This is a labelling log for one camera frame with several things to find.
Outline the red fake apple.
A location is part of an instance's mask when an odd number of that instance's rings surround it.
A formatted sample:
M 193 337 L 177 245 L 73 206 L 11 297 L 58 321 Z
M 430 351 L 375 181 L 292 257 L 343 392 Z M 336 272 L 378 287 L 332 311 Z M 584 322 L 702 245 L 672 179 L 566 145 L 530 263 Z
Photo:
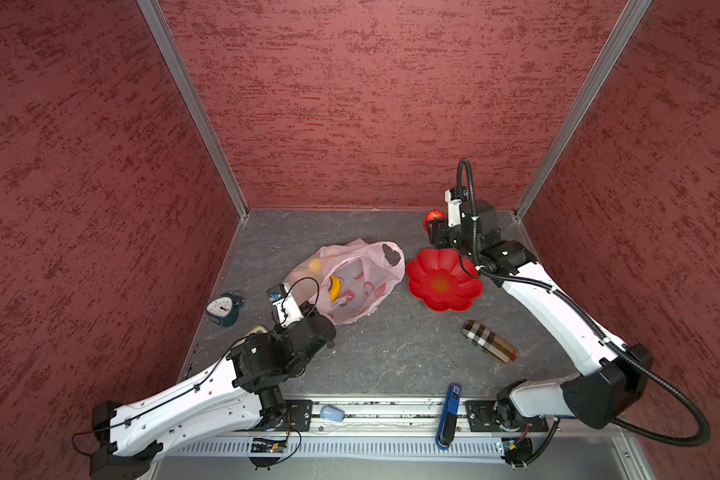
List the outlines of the red fake apple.
M 422 222 L 422 226 L 425 231 L 428 231 L 431 229 L 436 223 L 447 221 L 446 213 L 441 210 L 430 210 L 426 213 L 424 220 Z

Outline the pink plastic bag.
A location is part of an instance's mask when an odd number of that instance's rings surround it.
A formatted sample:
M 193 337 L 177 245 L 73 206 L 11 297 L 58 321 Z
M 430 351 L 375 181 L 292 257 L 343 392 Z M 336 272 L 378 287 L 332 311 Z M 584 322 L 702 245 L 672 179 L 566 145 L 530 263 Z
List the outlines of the pink plastic bag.
M 308 263 L 320 258 L 322 275 L 310 275 Z M 330 276 L 341 279 L 341 292 L 331 303 Z M 405 255 L 393 242 L 367 243 L 357 239 L 345 245 L 323 246 L 298 264 L 286 277 L 295 300 L 308 301 L 335 325 L 348 325 L 372 314 L 405 276 Z

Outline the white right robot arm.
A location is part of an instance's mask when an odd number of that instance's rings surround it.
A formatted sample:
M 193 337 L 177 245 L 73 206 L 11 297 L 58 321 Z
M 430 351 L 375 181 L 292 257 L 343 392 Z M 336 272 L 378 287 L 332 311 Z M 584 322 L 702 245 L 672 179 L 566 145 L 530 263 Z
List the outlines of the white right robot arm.
M 453 254 L 468 279 L 485 276 L 518 300 L 573 362 L 575 374 L 547 381 L 517 381 L 496 397 L 494 418 L 515 431 L 536 416 L 576 418 L 601 429 L 640 400 L 650 379 L 652 354 L 632 347 L 593 320 L 547 274 L 522 243 L 505 240 L 493 206 L 451 189 L 446 211 L 427 214 L 433 247 Z

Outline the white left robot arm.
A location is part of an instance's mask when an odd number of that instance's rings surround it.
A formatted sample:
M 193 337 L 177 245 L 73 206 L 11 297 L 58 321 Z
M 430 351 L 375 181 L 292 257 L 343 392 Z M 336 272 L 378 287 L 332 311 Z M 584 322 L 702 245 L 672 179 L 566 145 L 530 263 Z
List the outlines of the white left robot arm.
M 336 328 L 312 314 L 242 338 L 209 368 L 131 404 L 105 401 L 92 412 L 98 441 L 93 479 L 136 479 L 168 454 L 229 431 L 273 429 L 289 414 L 280 386 L 304 373 Z

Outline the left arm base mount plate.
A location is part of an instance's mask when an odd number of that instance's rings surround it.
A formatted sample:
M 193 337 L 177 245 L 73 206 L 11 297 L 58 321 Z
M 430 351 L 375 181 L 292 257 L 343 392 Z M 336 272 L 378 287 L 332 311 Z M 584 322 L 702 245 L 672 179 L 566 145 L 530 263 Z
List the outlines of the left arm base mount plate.
M 314 402 L 309 399 L 288 399 L 285 401 L 285 414 L 277 418 L 278 423 L 273 427 L 276 432 L 286 432 L 289 429 L 301 433 L 308 432 L 313 417 Z

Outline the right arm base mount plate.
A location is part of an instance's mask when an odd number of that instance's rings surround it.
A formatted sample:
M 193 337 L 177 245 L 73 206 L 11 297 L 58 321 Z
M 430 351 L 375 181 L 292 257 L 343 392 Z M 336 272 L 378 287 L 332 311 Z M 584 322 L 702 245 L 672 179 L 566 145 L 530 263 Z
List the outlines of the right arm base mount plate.
M 544 417 L 523 417 L 509 401 L 470 400 L 465 403 L 470 431 L 541 433 L 549 430 Z

